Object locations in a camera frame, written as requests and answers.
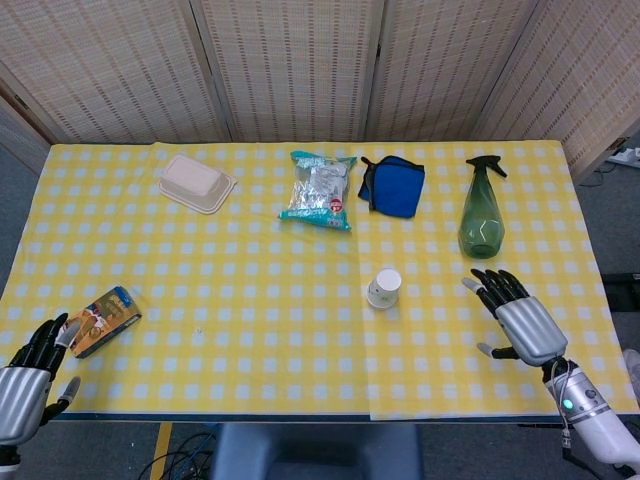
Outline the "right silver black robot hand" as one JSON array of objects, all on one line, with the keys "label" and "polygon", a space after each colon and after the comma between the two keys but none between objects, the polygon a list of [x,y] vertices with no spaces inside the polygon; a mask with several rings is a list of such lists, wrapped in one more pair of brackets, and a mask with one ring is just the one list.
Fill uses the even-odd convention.
[{"label": "right silver black robot hand", "polygon": [[506,270],[471,269],[475,279],[462,284],[473,292],[497,321],[510,342],[494,348],[478,343],[480,352],[493,359],[522,360],[533,367],[553,365],[564,356],[568,340],[542,303]]}]

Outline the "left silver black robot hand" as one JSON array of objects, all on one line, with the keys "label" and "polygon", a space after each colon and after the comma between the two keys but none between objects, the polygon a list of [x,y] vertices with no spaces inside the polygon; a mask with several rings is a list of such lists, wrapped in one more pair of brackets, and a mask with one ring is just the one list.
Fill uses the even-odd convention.
[{"label": "left silver black robot hand", "polygon": [[58,370],[79,325],[60,314],[42,323],[1,368],[1,445],[17,447],[64,412],[75,399],[81,379],[73,377],[54,403],[48,398]]}]

